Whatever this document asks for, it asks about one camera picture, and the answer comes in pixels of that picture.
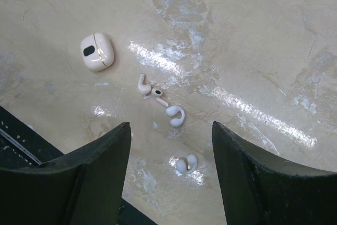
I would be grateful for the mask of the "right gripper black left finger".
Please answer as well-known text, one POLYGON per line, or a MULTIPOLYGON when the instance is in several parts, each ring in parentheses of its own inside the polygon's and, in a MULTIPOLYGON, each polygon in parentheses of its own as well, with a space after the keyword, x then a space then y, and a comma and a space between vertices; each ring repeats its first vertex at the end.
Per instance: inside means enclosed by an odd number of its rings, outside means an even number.
POLYGON ((117 224, 131 149, 121 123, 33 168, 1 168, 1 224, 117 224))

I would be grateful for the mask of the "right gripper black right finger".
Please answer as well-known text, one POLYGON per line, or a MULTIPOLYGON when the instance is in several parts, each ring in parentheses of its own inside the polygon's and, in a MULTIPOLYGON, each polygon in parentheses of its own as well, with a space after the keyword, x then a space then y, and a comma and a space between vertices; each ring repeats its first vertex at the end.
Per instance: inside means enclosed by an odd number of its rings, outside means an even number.
POLYGON ((212 125, 228 224, 336 224, 336 173, 277 156, 212 125))

